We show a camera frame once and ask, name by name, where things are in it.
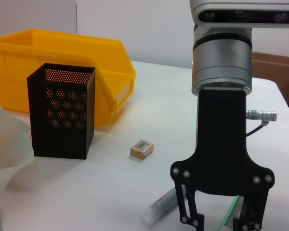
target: white wall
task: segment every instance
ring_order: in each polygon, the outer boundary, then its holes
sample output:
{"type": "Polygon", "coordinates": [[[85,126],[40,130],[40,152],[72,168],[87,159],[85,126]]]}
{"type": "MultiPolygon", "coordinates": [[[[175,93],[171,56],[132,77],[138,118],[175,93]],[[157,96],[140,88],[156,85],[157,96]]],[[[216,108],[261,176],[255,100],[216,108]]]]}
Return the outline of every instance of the white wall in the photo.
{"type": "Polygon", "coordinates": [[[0,35],[33,27],[76,33],[76,0],[0,0],[0,35]]]}
{"type": "MultiPolygon", "coordinates": [[[[191,68],[188,0],[77,0],[78,33],[120,39],[130,58],[191,68]]],[[[289,56],[289,29],[253,29],[254,51],[289,56]]]]}

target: metal connector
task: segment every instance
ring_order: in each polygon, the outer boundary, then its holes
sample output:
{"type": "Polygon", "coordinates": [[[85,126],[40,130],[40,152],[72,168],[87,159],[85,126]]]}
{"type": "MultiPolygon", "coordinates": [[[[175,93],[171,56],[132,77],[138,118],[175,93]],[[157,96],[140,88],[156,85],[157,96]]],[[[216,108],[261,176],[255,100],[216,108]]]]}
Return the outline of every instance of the metal connector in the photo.
{"type": "Polygon", "coordinates": [[[248,110],[246,111],[246,119],[251,120],[262,120],[264,122],[277,120],[277,112],[262,112],[262,111],[255,111],[255,110],[248,110]]]}

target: cardboard box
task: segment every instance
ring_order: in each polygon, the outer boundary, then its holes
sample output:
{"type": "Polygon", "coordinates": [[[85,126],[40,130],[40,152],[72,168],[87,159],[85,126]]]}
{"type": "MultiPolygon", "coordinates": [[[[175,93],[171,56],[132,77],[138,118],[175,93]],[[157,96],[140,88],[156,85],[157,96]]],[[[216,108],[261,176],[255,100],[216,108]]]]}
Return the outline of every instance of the cardboard box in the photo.
{"type": "Polygon", "coordinates": [[[289,105],[289,57],[253,52],[252,76],[271,80],[289,105]]]}

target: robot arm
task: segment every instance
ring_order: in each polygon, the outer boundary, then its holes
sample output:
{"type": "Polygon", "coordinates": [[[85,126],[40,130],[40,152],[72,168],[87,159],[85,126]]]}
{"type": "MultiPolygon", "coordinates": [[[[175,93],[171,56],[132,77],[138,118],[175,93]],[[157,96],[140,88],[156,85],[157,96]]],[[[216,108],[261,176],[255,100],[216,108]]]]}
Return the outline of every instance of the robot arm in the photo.
{"type": "MultiPolygon", "coordinates": [[[[204,231],[195,191],[244,197],[234,231],[261,230],[274,173],[246,149],[246,96],[251,92],[252,27],[289,28],[289,0],[190,0],[195,22],[192,92],[198,96],[194,154],[171,166],[180,220],[204,231]],[[182,185],[190,210],[187,216],[182,185]]],[[[261,112],[275,121],[273,113],[261,112]]]]}

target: black mesh container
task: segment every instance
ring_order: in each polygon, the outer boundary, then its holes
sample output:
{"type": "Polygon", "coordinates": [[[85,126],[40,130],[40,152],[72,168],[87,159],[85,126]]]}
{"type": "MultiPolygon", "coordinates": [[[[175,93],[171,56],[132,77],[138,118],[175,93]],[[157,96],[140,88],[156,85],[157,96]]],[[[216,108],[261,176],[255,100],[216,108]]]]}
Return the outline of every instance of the black mesh container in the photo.
{"type": "Polygon", "coordinates": [[[34,155],[86,159],[94,134],[95,69],[44,64],[27,84],[34,155]]]}

